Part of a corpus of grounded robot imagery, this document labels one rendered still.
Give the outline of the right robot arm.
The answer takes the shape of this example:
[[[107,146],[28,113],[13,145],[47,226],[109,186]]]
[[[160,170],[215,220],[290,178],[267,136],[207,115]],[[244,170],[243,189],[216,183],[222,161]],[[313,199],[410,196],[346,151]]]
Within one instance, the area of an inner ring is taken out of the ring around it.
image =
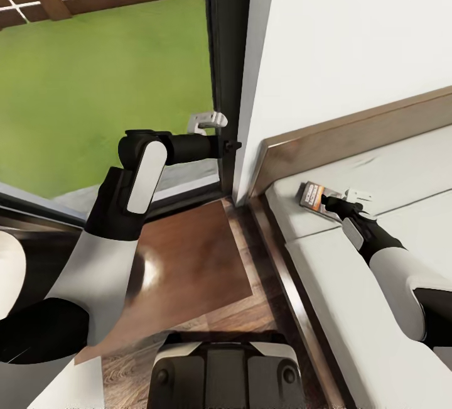
[[[452,281],[432,270],[377,225],[361,203],[375,195],[349,188],[345,197],[321,196],[374,274],[402,333],[427,345],[452,372]]]

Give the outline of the hardback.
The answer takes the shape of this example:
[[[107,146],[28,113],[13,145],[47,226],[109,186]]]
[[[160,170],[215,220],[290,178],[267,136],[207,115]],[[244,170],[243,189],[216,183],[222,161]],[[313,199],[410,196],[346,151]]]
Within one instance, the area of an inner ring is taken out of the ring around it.
[[[305,209],[308,209],[310,211],[316,212],[317,214],[327,217],[335,222],[337,221],[343,225],[343,221],[339,218],[337,213],[330,212],[325,209],[325,205],[321,203],[322,195],[338,197],[339,199],[345,197],[345,195],[341,194],[340,192],[331,190],[330,188],[326,188],[314,182],[308,181],[304,188],[304,192],[299,203],[299,206],[304,207]]]

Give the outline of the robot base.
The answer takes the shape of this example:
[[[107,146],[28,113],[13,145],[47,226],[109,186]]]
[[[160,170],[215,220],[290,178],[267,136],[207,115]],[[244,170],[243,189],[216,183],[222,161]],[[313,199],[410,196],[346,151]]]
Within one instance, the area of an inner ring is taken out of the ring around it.
[[[305,409],[294,349],[270,342],[181,342],[158,349],[147,409]]]

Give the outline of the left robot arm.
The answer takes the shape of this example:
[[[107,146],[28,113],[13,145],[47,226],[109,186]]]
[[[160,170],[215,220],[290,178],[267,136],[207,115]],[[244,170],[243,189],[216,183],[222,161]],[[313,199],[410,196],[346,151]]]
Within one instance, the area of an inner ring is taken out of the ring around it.
[[[119,159],[100,186],[80,239],[44,300],[0,319],[0,409],[27,409],[85,347],[95,347],[122,313],[134,253],[165,165],[223,158],[241,142],[206,136],[228,123],[193,113],[187,133],[126,130]]]

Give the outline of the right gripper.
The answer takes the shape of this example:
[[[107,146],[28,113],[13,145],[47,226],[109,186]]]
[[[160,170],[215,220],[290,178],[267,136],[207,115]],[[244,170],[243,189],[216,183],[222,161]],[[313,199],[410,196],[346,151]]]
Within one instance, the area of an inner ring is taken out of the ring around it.
[[[325,209],[330,212],[337,213],[340,217],[340,213],[343,212],[345,208],[357,208],[363,210],[363,205],[361,203],[351,203],[345,200],[339,199],[338,197],[332,196],[321,196],[321,203],[325,205]]]

